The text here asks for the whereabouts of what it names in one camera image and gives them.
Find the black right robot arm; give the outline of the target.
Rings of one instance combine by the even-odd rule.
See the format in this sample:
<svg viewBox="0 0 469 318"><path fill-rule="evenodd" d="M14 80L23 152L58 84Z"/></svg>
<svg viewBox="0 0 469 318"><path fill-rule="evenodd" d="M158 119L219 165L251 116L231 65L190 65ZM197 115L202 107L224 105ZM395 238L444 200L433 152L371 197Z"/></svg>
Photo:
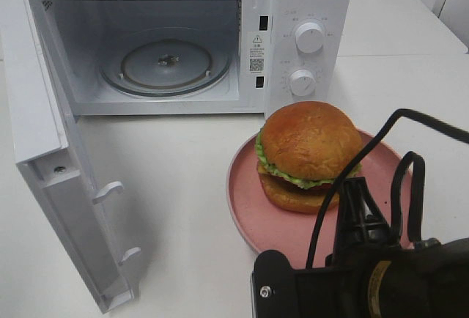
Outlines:
<svg viewBox="0 0 469 318"><path fill-rule="evenodd" d="M254 317L466 317L468 241L401 247L362 177L339 191L333 252L324 267L296 270L262 252L251 275Z"/></svg>

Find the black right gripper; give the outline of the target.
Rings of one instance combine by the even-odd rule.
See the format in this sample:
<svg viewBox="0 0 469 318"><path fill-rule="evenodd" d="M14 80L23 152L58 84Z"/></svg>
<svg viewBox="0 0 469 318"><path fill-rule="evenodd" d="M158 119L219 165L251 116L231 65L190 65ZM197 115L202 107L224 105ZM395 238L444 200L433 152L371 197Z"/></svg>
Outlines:
<svg viewBox="0 0 469 318"><path fill-rule="evenodd" d="M296 270L281 252L256 258L251 274L253 317L369 317L372 268L401 250L364 177L344 181L333 251L325 267Z"/></svg>

